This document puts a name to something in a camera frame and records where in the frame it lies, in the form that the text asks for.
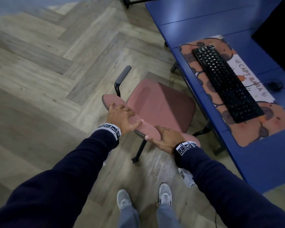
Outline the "person's left trouser leg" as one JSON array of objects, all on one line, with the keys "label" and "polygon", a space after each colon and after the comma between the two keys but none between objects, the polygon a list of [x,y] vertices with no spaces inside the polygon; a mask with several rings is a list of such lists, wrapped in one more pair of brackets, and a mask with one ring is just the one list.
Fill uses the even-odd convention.
[{"label": "person's left trouser leg", "polygon": [[138,212],[132,205],[121,210],[117,228],[140,228]]}]

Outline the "grey left sneaker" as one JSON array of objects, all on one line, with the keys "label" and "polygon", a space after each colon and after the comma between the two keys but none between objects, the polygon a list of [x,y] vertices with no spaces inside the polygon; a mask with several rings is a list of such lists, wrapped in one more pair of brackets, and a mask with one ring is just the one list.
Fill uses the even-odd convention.
[{"label": "grey left sneaker", "polygon": [[125,207],[132,206],[132,200],[129,193],[125,189],[120,189],[117,193],[117,205],[122,211]]}]

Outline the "blue desk with black legs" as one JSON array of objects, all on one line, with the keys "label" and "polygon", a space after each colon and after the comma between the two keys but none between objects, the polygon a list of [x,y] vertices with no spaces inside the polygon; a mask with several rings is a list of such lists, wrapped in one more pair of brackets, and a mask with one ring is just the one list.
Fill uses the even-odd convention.
[{"label": "blue desk with black legs", "polygon": [[251,38],[282,0],[155,0],[145,4],[173,53],[191,93],[231,156],[243,179],[264,193],[285,184],[285,130],[240,147],[178,46],[197,39],[223,35],[252,72],[262,81],[272,78],[284,88],[273,93],[285,108],[285,72]]}]

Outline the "person's right trouser leg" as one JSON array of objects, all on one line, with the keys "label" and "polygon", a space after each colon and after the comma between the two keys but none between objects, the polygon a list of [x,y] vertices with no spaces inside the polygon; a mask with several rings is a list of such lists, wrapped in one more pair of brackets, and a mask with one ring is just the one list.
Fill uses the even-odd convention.
[{"label": "person's right trouser leg", "polygon": [[156,219],[159,228],[181,228],[169,204],[159,204],[156,210]]}]

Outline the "marker-printed right wristband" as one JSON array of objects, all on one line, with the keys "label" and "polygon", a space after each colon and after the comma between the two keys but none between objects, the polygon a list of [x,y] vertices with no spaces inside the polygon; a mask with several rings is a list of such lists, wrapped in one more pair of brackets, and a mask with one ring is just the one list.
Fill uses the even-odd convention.
[{"label": "marker-printed right wristband", "polygon": [[175,162],[180,161],[181,157],[184,155],[185,152],[187,152],[190,149],[194,149],[194,148],[200,148],[200,147],[197,145],[197,143],[193,141],[186,141],[186,142],[182,142],[176,145],[174,148]]}]

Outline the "grey right sneaker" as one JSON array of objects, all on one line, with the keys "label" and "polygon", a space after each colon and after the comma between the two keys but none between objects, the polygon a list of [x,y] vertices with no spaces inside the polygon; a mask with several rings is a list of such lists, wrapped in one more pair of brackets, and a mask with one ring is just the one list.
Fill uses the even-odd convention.
[{"label": "grey right sneaker", "polygon": [[172,192],[167,183],[161,183],[158,188],[158,206],[167,205],[172,206]]}]

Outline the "pink chair with black frame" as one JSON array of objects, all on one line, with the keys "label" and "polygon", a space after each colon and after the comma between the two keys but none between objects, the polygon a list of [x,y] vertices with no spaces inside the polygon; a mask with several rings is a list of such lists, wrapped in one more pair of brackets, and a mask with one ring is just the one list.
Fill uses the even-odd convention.
[{"label": "pink chair with black frame", "polygon": [[116,105],[124,104],[131,108],[135,115],[129,118],[130,123],[143,120],[143,123],[134,132],[141,138],[146,135],[160,140],[161,135],[155,125],[167,127],[180,132],[187,141],[201,145],[197,136],[186,134],[196,111],[196,104],[192,97],[168,87],[158,81],[144,79],[136,86],[127,102],[121,98],[120,85],[131,70],[128,65],[118,76],[114,83],[116,95],[105,94],[102,102],[107,110],[114,102]]}]

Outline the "black keyboard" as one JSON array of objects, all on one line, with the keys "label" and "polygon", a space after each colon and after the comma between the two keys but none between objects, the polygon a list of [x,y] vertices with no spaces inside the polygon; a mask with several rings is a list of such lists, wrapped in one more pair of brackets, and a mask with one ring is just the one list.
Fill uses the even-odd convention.
[{"label": "black keyboard", "polygon": [[265,115],[213,44],[193,49],[193,53],[235,123]]}]

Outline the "person's right forearm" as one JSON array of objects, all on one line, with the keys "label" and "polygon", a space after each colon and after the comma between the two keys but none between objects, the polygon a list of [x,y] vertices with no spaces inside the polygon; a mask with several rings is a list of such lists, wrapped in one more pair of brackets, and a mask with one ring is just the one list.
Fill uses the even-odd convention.
[{"label": "person's right forearm", "polygon": [[188,170],[228,228],[285,228],[285,211],[272,204],[201,148],[190,149],[176,162]]}]

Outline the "person's left hand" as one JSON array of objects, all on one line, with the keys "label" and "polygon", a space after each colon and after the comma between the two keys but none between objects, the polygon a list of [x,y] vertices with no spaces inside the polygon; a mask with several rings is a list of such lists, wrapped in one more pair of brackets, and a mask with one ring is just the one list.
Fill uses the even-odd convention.
[{"label": "person's left hand", "polygon": [[116,107],[115,105],[114,102],[109,105],[106,122],[119,127],[122,135],[125,135],[128,133],[129,118],[135,116],[135,112],[124,104],[117,105]]}]

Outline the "marker-printed wristband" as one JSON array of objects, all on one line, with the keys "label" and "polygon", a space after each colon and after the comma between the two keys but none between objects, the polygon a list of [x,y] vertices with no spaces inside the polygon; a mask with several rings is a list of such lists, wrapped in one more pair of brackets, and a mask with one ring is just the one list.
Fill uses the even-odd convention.
[{"label": "marker-printed wristband", "polygon": [[98,131],[98,130],[109,131],[111,134],[114,135],[114,138],[116,141],[118,141],[120,136],[122,135],[120,128],[111,123],[101,124],[95,131]]},{"label": "marker-printed wristband", "polygon": [[184,155],[185,152],[187,152],[190,149],[194,149],[194,148],[200,148],[200,147],[197,145],[197,143],[193,141],[186,141],[186,142],[182,142],[176,145],[174,148],[175,162],[180,161],[181,157]]}]

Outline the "black monitor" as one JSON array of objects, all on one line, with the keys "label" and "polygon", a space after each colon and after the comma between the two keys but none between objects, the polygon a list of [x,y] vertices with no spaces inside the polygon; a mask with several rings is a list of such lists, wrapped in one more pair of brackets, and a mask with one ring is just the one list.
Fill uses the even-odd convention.
[{"label": "black monitor", "polygon": [[285,71],[285,0],[281,0],[251,38]]}]

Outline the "marker-printed left wristband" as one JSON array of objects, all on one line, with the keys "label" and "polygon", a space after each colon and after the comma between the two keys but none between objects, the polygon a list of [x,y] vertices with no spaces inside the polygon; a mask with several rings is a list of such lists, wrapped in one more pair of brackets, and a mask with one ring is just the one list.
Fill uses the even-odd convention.
[{"label": "marker-printed left wristband", "polygon": [[101,124],[95,131],[98,131],[98,130],[109,131],[111,134],[114,135],[114,138],[116,141],[118,141],[120,136],[122,135],[120,128],[111,123]]}]

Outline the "person's right hand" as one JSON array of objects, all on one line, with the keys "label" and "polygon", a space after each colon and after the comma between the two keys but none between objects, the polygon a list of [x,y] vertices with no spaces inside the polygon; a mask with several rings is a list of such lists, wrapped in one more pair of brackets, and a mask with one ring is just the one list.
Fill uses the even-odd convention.
[{"label": "person's right hand", "polygon": [[172,154],[176,145],[186,142],[185,138],[178,131],[159,125],[156,125],[155,128],[159,131],[162,139],[158,143],[153,142],[153,144],[166,153]]}]

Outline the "black computer mouse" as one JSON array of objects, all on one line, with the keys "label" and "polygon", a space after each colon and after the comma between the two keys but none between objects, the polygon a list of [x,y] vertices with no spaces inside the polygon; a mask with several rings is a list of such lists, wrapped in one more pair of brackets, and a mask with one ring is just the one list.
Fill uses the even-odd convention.
[{"label": "black computer mouse", "polygon": [[272,92],[280,92],[283,89],[284,84],[280,81],[271,81],[267,83],[267,87]]}]

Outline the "person's trouser leg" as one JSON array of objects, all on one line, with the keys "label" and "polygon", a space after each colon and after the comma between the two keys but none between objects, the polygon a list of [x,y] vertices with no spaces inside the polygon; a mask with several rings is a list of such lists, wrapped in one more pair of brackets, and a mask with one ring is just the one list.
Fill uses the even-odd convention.
[{"label": "person's trouser leg", "polygon": [[117,228],[140,228],[138,212],[132,205],[121,210]]},{"label": "person's trouser leg", "polygon": [[181,228],[169,204],[159,204],[156,210],[156,219],[159,228]]}]

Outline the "person's left forearm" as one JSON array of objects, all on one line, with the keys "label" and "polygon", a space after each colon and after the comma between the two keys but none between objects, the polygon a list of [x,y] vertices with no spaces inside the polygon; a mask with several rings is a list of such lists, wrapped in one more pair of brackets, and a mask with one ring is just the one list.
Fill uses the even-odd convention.
[{"label": "person's left forearm", "polygon": [[0,209],[0,228],[72,228],[108,154],[119,144],[94,131],[52,169],[19,185]]}]

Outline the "cartoon-printed desk mat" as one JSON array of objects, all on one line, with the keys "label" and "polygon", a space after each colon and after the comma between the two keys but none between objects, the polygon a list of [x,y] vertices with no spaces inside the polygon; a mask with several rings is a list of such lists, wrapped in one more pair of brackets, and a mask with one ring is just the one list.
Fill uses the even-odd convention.
[{"label": "cartoon-printed desk mat", "polygon": [[[234,122],[228,109],[213,88],[209,78],[193,53],[193,49],[211,44],[224,57],[228,65],[258,103],[265,113],[264,116],[241,123]],[[269,90],[259,81],[237,52],[223,40],[223,36],[217,35],[185,43],[179,45],[178,49],[239,146],[245,147],[255,141],[285,130],[285,109],[276,102]]]}]

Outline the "grey sneaker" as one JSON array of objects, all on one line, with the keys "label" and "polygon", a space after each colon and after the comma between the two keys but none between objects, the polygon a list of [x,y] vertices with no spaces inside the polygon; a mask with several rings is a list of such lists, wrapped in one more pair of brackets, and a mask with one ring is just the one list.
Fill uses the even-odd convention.
[{"label": "grey sneaker", "polygon": [[120,189],[117,193],[117,205],[122,211],[125,207],[132,206],[132,200],[129,193],[125,189]]},{"label": "grey sneaker", "polygon": [[172,206],[172,192],[167,183],[161,183],[158,188],[158,206],[167,205]]}]

